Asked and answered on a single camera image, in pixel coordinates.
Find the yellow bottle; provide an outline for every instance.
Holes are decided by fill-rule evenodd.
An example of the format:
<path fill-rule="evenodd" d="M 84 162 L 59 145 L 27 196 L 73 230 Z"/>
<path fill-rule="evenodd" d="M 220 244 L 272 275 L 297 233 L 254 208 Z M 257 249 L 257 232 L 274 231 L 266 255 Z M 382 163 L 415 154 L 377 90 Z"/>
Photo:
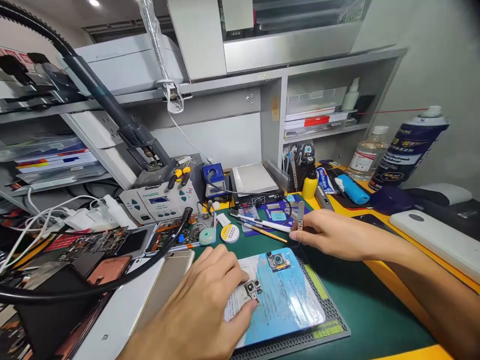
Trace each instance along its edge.
<path fill-rule="evenodd" d="M 310 171 L 303 182 L 303 189 L 301 190 L 301 196 L 305 200 L 313 199 L 315 196 L 315 190 L 317 189 L 319 181 L 317 179 L 317 171 L 313 169 Z"/>

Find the blue spray can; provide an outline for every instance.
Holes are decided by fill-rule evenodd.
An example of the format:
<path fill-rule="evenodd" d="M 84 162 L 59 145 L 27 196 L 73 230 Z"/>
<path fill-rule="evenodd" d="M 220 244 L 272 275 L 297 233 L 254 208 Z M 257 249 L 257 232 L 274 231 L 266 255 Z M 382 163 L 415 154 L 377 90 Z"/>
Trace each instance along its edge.
<path fill-rule="evenodd" d="M 430 106 L 419 116 L 405 121 L 370 179 L 370 189 L 399 187 L 407 181 L 449 125 L 440 106 Z"/>

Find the hand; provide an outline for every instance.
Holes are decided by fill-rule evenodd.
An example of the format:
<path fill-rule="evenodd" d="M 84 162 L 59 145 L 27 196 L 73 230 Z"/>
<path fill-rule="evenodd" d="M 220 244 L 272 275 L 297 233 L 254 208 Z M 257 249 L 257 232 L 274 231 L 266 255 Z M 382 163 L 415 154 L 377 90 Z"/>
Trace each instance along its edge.
<path fill-rule="evenodd" d="M 229 359 L 250 326 L 257 302 L 226 322 L 230 295 L 249 275 L 225 245 L 207 247 L 165 306 L 127 343 L 117 360 Z"/>
<path fill-rule="evenodd" d="M 295 223 L 290 239 L 336 258 L 391 261 L 415 249 L 408 241 L 360 220 L 322 209 L 303 218 L 303 230 Z"/>

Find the clear liquid bottle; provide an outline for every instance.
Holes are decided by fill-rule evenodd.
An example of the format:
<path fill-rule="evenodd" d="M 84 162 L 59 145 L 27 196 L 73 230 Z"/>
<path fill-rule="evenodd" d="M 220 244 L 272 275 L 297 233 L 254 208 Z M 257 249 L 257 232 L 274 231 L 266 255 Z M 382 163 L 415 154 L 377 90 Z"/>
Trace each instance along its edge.
<path fill-rule="evenodd" d="M 346 170 L 350 177 L 357 181 L 368 181 L 377 168 L 389 145 L 385 141 L 388 126 L 375 126 L 367 140 L 361 141 Z"/>

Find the plastic drawer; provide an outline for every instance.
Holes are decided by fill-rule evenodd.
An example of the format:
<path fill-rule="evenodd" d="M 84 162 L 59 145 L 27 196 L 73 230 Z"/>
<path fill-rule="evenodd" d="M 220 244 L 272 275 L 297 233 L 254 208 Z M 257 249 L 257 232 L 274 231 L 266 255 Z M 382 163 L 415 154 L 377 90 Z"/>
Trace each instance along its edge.
<path fill-rule="evenodd" d="M 286 115 L 341 106 L 346 91 L 344 86 L 289 96 L 286 99 Z"/>
<path fill-rule="evenodd" d="M 75 135 L 40 136 L 15 145 L 0 146 L 0 162 L 46 157 L 85 149 Z"/>
<path fill-rule="evenodd" d="M 82 165 L 71 166 L 68 168 L 51 169 L 45 171 L 36 171 L 18 174 L 17 177 L 27 184 L 44 183 L 53 180 L 73 178 L 73 181 L 100 176 L 107 172 L 98 161 L 89 162 Z"/>

